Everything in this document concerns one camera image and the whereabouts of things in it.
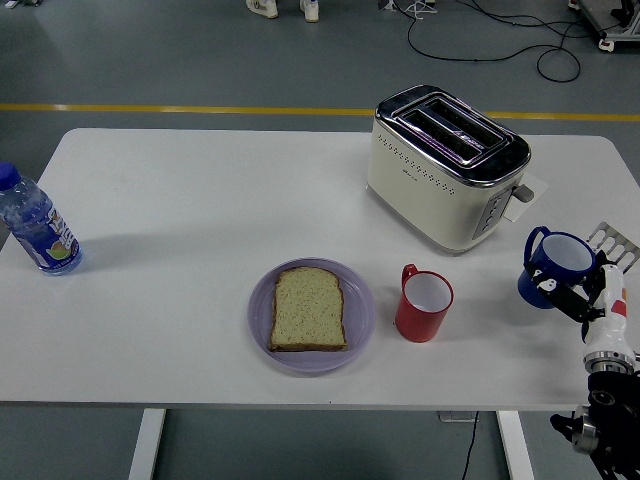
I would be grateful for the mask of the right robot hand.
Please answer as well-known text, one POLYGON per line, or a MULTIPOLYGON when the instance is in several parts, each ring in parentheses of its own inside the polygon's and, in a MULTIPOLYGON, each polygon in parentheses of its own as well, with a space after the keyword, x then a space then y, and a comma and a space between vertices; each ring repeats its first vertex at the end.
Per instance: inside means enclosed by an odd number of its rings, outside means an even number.
POLYGON ((633 371, 636 355, 626 339, 624 271, 603 251, 598 251, 594 260, 594 267, 579 283, 584 295, 563 282, 556 270, 540 262, 527 260, 525 277, 547 303, 582 325, 586 370, 633 371))

